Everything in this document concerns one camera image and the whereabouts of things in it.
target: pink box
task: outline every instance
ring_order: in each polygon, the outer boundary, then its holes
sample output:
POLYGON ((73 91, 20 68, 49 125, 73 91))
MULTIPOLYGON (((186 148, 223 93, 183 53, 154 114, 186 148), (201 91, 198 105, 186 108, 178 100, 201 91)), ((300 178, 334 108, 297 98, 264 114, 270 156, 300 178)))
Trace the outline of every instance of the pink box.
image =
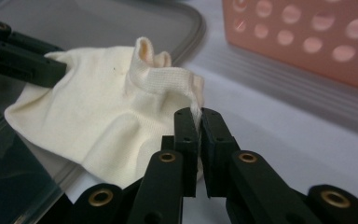
POLYGON ((223 0, 227 41, 358 88, 358 0, 223 0))

